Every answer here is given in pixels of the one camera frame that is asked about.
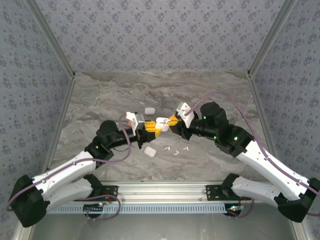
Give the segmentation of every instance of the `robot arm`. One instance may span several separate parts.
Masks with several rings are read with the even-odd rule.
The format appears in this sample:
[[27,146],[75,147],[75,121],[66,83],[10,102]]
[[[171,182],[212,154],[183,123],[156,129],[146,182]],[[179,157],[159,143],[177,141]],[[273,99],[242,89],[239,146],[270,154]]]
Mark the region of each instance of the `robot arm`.
[[179,104],[176,114],[171,116],[167,123],[172,132],[186,140],[189,140],[192,135],[197,135],[214,141],[222,152],[250,165],[272,183],[250,181],[231,173],[222,184],[224,192],[268,203],[277,207],[288,219],[302,222],[316,194],[301,183],[318,192],[320,181],[299,175],[265,150],[274,164],[294,176],[298,182],[284,175],[265,158],[250,133],[239,126],[229,124],[225,110],[217,103],[209,102],[202,105],[201,119],[195,112],[186,115],[190,109],[185,102]]
[[[161,132],[161,128],[156,128],[156,122],[145,121],[141,114],[127,112],[126,118],[131,122],[131,128],[125,130],[129,140],[131,143],[137,142],[140,149],[144,143],[154,140]],[[33,178],[27,175],[20,177],[10,199],[28,186],[40,182],[20,194],[10,204],[22,226],[27,228],[36,224],[48,211],[60,205],[102,195],[103,185],[90,173],[104,162],[90,159],[108,161],[114,156],[112,149],[125,144],[127,141],[124,132],[118,130],[114,121],[106,120],[100,125],[92,142],[71,160]]]

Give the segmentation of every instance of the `gray marble surface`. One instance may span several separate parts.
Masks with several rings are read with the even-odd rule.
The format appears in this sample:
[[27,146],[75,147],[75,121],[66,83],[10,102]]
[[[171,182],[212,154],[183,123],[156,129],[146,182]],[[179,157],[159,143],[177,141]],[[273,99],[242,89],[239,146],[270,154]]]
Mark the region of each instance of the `gray marble surface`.
[[[146,120],[169,117],[180,101],[193,106],[202,96],[213,91],[232,95],[245,110],[256,132],[265,143],[251,90],[244,73],[219,71],[158,71],[158,72],[91,72],[77,73],[71,101],[52,162],[52,167],[68,161],[84,149],[95,137],[105,120],[118,121],[123,113],[144,113],[153,107],[156,113]],[[225,109],[230,123],[249,130],[244,119],[223,96],[211,98]],[[156,156],[144,154],[150,146]],[[190,151],[183,150],[189,146]],[[114,151],[113,160],[126,152]],[[216,148],[213,141],[197,136],[186,141],[170,130],[138,149],[132,144],[131,156],[124,162],[105,164],[95,170],[100,180],[223,180],[229,173],[251,180],[264,178],[245,163]]]

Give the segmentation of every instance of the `table surface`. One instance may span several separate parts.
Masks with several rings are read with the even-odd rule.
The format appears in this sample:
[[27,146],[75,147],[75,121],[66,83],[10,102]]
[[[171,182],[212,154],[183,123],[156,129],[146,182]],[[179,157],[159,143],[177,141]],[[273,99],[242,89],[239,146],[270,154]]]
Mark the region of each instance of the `table surface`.
[[[118,122],[119,116],[127,111],[144,113],[146,107],[153,107],[156,109],[155,115],[145,116],[145,119],[155,121],[157,117],[171,116],[181,101],[193,106],[202,96],[214,91],[226,92],[235,98],[265,143],[245,74],[219,71],[77,73],[52,167],[83,151],[105,120]],[[211,101],[225,109],[231,124],[249,130],[226,97],[216,95]],[[157,151],[155,157],[144,154],[147,146]],[[171,146],[171,151],[165,150],[168,146]],[[126,152],[113,152],[112,160],[126,155]],[[213,141],[198,136],[186,141],[170,130],[144,144],[142,150],[133,143],[131,156],[127,160],[105,164],[94,172],[100,180],[179,181],[221,181],[229,173],[251,180],[264,180],[250,166],[221,152]]]

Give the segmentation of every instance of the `small white piece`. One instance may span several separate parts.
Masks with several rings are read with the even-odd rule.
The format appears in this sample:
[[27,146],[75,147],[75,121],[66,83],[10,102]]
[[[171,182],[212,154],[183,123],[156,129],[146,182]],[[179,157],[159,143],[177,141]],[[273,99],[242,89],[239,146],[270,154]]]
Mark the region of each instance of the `small white piece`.
[[144,154],[148,155],[151,158],[153,158],[156,155],[156,153],[157,151],[149,146],[147,146],[144,150]]
[[157,117],[155,120],[155,128],[161,129],[162,132],[166,132],[169,130],[168,122],[170,122],[169,118],[166,117]]
[[156,109],[154,107],[146,107],[144,109],[145,115],[154,115],[156,113]]

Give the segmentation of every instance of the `black mounting bracket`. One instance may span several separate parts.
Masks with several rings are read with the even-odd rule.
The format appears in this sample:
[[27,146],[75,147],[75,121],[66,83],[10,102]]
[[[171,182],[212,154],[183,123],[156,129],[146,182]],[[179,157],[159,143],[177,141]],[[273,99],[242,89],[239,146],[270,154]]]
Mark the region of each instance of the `black mounting bracket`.
[[221,185],[206,185],[205,186],[206,199],[208,201],[235,201],[251,200],[248,197],[239,197],[235,193],[226,195],[223,193],[223,187]]
[[[118,189],[119,187],[116,185],[104,185],[102,187],[102,195],[108,194],[108,195],[112,195],[117,197],[118,196]],[[106,204],[106,202],[115,202],[116,200],[112,197],[101,197],[101,198],[97,198],[95,201],[99,201],[102,204],[99,203],[94,203],[94,204],[85,204],[83,205],[82,210],[84,212],[87,212],[88,210],[90,210],[90,212],[95,212],[95,213],[90,213],[88,214],[88,216],[90,218],[97,218],[99,217],[103,211],[104,211],[104,205]]]

